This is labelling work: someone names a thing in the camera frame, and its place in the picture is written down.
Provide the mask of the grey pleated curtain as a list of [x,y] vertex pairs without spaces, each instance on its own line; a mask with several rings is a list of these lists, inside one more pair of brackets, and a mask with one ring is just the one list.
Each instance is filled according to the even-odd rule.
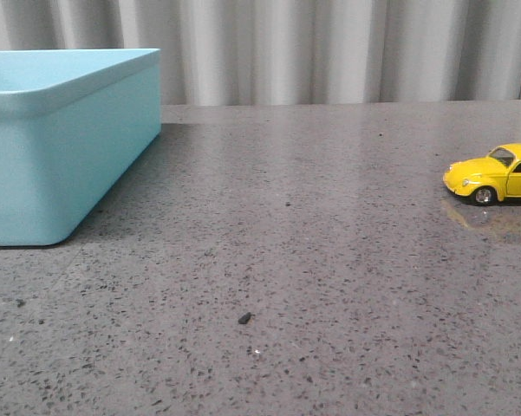
[[0,50],[98,48],[165,104],[521,99],[521,1],[0,1]]

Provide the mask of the small black debris chip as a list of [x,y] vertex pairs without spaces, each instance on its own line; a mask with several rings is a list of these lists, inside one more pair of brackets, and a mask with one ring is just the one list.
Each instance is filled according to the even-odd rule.
[[249,322],[251,317],[252,317],[252,313],[251,312],[247,312],[247,313],[243,314],[242,316],[240,316],[238,318],[238,323],[245,325],[245,324],[247,324]]

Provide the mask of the yellow toy beetle car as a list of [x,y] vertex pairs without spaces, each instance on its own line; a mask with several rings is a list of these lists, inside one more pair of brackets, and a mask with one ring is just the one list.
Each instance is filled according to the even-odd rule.
[[448,191],[474,205],[521,198],[521,143],[503,144],[483,157],[455,162],[442,180]]

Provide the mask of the light blue plastic box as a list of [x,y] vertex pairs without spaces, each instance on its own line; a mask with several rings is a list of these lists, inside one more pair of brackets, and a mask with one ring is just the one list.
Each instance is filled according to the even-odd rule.
[[0,246],[66,239],[160,129],[158,49],[0,51]]

